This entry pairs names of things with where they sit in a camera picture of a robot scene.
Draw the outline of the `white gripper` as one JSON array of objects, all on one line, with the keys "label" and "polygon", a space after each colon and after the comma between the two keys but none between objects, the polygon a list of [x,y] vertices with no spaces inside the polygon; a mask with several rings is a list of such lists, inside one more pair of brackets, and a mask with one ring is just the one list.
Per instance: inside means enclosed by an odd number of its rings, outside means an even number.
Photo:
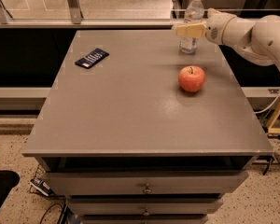
[{"label": "white gripper", "polygon": [[206,24],[202,22],[175,24],[172,29],[179,37],[202,38],[206,36],[208,41],[217,45],[235,45],[233,25],[236,19],[236,15],[209,8]]}]

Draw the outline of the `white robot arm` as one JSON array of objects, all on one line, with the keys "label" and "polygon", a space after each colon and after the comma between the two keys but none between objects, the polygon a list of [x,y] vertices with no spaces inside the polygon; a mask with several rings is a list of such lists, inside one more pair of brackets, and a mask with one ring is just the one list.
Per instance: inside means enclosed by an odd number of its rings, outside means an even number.
[{"label": "white robot arm", "polygon": [[232,48],[251,63],[274,64],[280,72],[279,16],[250,20],[209,8],[205,21],[177,23],[173,31],[179,37],[205,37],[211,43]]}]

